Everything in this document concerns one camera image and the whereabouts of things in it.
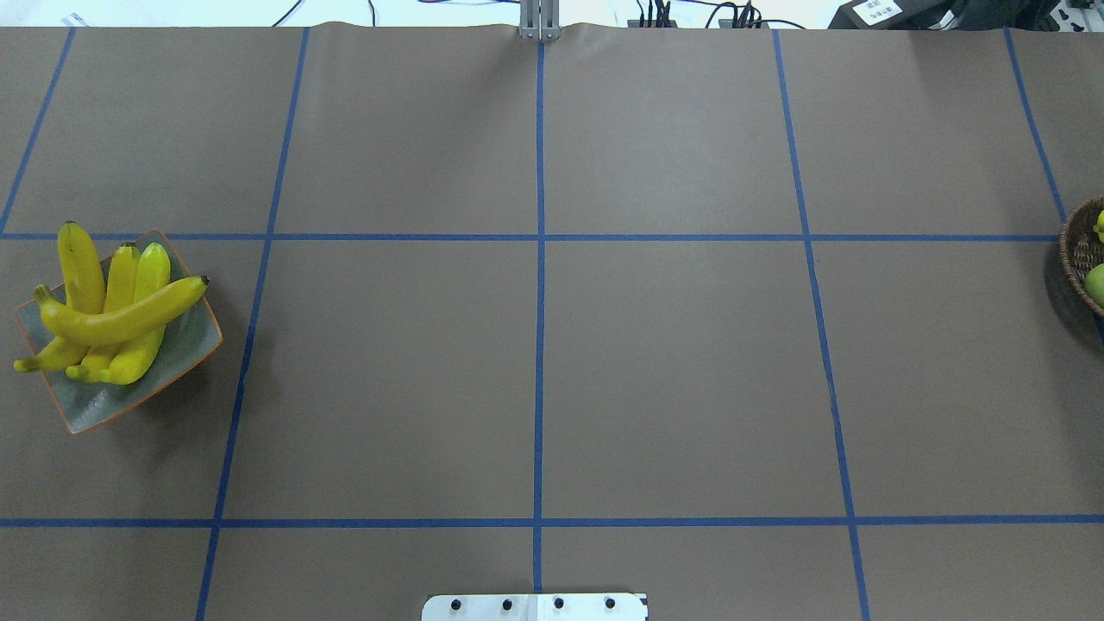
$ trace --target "metal plate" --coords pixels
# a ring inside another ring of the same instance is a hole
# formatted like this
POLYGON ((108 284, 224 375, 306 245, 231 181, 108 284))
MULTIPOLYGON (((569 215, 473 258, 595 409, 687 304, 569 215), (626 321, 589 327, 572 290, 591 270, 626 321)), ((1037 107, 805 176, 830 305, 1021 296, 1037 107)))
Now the metal plate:
POLYGON ((641 593, 435 596, 422 621, 647 621, 641 593))

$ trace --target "table surface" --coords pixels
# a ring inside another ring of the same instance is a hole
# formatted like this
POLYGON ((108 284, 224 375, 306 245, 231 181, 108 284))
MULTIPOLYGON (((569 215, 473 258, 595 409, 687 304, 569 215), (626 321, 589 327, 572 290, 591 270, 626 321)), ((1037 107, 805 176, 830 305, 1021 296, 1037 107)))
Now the table surface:
POLYGON ((104 254, 160 228, 226 337, 76 436, 0 373, 3 619, 1104 609, 1104 345, 1055 259, 1104 191, 1065 122, 1104 114, 1098 35, 34 29, 0 56, 0 297, 57 278, 64 220, 104 254))

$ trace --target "green apple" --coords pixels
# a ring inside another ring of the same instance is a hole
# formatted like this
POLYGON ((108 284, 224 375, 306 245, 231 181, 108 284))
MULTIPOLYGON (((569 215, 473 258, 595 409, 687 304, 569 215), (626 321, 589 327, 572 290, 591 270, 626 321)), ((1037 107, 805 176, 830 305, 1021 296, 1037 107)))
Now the green apple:
POLYGON ((1104 263, 1093 267, 1085 276, 1085 291, 1096 304, 1104 306, 1104 263))

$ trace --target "metal bracket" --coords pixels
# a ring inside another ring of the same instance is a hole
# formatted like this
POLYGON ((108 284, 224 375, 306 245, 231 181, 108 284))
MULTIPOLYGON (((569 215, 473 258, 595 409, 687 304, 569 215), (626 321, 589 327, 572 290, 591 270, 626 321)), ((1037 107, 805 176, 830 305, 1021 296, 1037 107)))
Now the metal bracket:
POLYGON ((648 596, 434 596, 422 608, 422 621, 648 621, 648 596))
POLYGON ((521 0, 518 32, 529 41, 560 39, 560 0, 521 0))

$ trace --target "bunch of bananas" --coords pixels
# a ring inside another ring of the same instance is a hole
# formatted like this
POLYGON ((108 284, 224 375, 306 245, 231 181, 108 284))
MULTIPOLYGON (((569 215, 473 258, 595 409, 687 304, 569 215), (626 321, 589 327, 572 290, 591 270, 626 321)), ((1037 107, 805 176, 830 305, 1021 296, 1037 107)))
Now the bunch of bananas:
POLYGON ((164 325, 206 291, 205 276, 169 282, 169 254, 158 243, 138 252, 132 243, 112 255, 104 271, 92 238, 76 222, 57 233, 65 304, 45 285, 34 287, 42 324, 54 339, 38 356, 15 360, 15 370, 65 371, 73 380, 128 385, 149 370, 164 325))

